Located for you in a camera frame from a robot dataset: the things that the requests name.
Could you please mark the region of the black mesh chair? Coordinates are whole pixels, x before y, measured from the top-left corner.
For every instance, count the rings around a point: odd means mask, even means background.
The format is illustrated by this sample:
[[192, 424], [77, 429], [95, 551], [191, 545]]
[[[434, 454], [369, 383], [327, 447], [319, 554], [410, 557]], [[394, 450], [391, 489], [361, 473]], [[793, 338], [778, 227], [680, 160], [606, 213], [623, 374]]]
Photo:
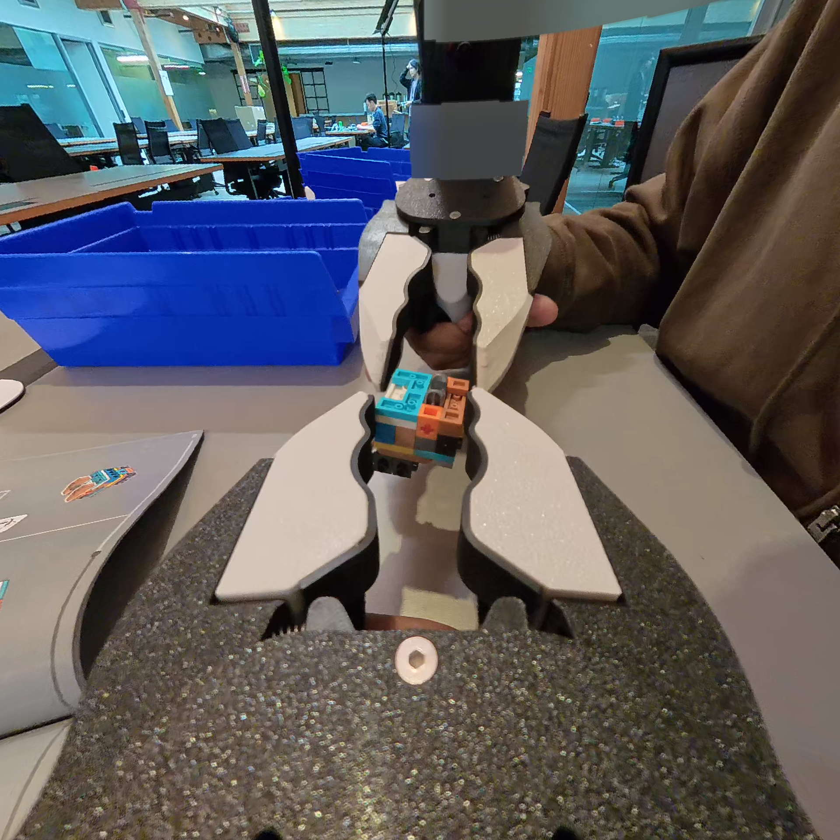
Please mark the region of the black mesh chair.
[[553, 212], [571, 175], [588, 117], [585, 112], [576, 119], [557, 120], [548, 112], [539, 113], [519, 180], [542, 216]]

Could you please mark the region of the person's right hand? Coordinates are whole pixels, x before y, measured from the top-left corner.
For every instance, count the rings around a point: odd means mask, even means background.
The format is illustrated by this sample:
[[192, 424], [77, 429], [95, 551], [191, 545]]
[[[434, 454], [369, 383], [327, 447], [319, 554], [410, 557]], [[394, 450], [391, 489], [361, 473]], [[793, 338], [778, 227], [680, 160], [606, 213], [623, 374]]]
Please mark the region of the person's right hand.
[[[549, 326], [559, 316], [559, 307], [549, 297], [533, 297], [527, 329]], [[413, 351], [433, 371], [455, 371], [470, 365], [474, 332], [474, 313], [469, 311], [456, 322], [436, 322], [428, 331], [412, 328], [405, 339]]]

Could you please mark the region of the wooden post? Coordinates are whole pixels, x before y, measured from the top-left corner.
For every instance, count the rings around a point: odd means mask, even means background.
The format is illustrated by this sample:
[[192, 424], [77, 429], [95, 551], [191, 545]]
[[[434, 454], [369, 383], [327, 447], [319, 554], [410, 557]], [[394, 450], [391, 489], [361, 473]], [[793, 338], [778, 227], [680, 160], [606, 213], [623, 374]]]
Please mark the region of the wooden post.
[[526, 151], [539, 115], [569, 122], [581, 140], [602, 26], [541, 35], [529, 102]]

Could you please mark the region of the multicoloured toy brick model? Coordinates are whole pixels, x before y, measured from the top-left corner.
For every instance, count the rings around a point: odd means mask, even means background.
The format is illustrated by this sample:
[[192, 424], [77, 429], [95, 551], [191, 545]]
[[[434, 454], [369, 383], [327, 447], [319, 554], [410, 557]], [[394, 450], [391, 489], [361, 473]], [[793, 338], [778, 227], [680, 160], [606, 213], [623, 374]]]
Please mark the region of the multicoloured toy brick model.
[[453, 468], [469, 390], [462, 377], [396, 369], [375, 404], [374, 470], [409, 478], [422, 465]]

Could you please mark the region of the blue plastic bin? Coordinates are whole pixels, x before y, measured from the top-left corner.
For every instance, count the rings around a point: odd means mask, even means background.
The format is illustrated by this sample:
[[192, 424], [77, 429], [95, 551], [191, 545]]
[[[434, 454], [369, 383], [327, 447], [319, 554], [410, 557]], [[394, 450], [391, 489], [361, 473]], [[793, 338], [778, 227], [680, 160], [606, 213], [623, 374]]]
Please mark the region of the blue plastic bin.
[[396, 198], [398, 185], [412, 177], [408, 149], [361, 147], [299, 153], [304, 185], [317, 198], [357, 198], [368, 218]]
[[357, 198], [128, 203], [2, 237], [2, 313], [58, 365], [341, 364]]

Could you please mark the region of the person's brown jacket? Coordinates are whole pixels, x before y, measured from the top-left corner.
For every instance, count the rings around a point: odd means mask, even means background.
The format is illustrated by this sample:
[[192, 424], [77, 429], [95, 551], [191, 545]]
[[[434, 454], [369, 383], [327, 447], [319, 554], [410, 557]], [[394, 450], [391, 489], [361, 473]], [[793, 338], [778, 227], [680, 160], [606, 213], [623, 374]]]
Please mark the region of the person's brown jacket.
[[658, 352], [804, 524], [838, 506], [838, 2], [797, 2], [698, 104], [661, 194]]

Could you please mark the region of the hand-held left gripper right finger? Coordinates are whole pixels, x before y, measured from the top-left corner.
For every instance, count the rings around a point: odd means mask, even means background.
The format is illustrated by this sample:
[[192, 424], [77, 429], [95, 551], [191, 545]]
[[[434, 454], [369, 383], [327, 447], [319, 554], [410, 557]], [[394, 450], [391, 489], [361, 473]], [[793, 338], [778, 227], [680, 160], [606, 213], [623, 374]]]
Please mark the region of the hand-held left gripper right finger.
[[469, 486], [463, 497], [463, 581], [484, 601], [499, 573], [525, 598], [617, 602], [613, 566], [564, 451], [509, 405], [469, 393]]

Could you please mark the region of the black light stand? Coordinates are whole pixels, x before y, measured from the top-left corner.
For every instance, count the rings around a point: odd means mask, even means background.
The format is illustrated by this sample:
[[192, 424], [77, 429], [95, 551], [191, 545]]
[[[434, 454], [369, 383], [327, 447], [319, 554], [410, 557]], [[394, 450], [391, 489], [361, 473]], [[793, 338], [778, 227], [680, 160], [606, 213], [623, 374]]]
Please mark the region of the black light stand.
[[379, 38], [381, 43], [381, 63], [384, 92], [384, 105], [381, 107], [385, 115], [387, 137], [389, 143], [392, 142], [392, 118], [396, 113], [396, 106], [398, 104], [398, 100], [396, 99], [396, 91], [394, 91], [394, 97], [392, 97], [389, 89], [389, 80], [391, 78], [391, 73], [388, 70], [386, 40], [389, 35], [389, 31], [392, 26], [393, 18], [396, 14], [398, 4], [398, 1], [384, 1], [381, 8], [381, 12], [376, 20], [376, 24], [373, 29], [373, 36]]

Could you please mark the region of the wood-edged long desk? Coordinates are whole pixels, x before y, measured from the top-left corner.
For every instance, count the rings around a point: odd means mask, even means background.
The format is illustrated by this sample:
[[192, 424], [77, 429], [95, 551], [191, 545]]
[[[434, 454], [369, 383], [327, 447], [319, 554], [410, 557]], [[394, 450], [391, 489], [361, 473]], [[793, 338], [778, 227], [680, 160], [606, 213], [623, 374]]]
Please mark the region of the wood-edged long desk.
[[63, 214], [157, 186], [219, 172], [219, 163], [121, 165], [1, 184], [1, 225]]

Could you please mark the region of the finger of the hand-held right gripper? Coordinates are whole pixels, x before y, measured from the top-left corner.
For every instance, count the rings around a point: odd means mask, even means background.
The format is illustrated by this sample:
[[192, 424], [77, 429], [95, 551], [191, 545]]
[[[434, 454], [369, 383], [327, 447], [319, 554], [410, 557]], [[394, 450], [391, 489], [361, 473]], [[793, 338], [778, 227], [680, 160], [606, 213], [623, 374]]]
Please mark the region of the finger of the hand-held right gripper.
[[493, 392], [508, 372], [532, 307], [524, 240], [495, 238], [469, 254], [475, 329], [472, 378]]
[[410, 284], [429, 267], [430, 248], [408, 234], [384, 236], [360, 286], [360, 347], [371, 382], [386, 388], [400, 357], [404, 328], [398, 323], [410, 300]]

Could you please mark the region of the person's right forearm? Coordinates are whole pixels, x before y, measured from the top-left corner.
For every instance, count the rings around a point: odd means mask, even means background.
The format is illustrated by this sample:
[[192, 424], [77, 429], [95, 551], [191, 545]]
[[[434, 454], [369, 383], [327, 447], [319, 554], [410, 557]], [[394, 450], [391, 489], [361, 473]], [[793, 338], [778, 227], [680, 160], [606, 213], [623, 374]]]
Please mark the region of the person's right forearm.
[[679, 127], [665, 171], [620, 203], [546, 218], [538, 284], [549, 328], [586, 331], [637, 320], [697, 258], [768, 126], [774, 103], [708, 96]]

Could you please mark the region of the grey instruction booklet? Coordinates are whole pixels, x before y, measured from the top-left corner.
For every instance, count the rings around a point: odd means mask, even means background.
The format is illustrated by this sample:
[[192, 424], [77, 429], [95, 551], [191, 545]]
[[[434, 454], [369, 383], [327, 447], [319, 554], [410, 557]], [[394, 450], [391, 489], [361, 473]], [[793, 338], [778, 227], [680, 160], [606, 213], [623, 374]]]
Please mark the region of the grey instruction booklet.
[[70, 717], [93, 585], [202, 430], [2, 461], [2, 737]]

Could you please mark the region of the black framed panel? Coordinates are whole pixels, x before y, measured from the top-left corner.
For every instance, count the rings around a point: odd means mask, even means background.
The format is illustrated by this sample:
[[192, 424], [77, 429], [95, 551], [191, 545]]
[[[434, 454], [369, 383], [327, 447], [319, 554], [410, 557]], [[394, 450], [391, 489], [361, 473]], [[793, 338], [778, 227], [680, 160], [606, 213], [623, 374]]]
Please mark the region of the black framed panel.
[[761, 35], [729, 38], [659, 52], [626, 187], [648, 181], [665, 170], [667, 152], [679, 126], [761, 39]]

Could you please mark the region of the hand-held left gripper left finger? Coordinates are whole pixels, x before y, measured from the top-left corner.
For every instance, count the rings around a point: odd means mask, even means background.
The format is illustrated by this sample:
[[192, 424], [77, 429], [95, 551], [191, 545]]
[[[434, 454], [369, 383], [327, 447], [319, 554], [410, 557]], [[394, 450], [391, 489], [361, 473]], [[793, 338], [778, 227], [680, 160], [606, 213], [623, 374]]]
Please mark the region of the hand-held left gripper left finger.
[[364, 602], [380, 569], [369, 488], [374, 407], [357, 392], [276, 452], [217, 583], [219, 602]]

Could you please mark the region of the black stand pole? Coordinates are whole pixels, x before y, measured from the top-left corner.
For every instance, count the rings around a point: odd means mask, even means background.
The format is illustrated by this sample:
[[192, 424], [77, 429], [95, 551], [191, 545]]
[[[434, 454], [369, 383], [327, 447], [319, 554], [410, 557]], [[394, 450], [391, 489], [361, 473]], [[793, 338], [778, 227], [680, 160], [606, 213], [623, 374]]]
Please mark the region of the black stand pole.
[[301, 176], [298, 146], [291, 120], [285, 78], [282, 73], [270, 5], [268, 1], [252, 1], [251, 4], [269, 82], [270, 97], [276, 111], [276, 128], [279, 130], [280, 141], [285, 153], [287, 192], [295, 198], [305, 198], [306, 192]]

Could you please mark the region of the black high-back chair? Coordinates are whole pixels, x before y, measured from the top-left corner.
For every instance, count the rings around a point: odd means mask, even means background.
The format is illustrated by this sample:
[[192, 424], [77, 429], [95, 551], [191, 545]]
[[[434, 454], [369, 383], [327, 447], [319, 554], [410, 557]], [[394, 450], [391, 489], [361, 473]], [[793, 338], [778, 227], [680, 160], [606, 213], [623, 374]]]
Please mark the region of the black high-back chair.
[[71, 157], [27, 104], [1, 107], [1, 183], [79, 174]]

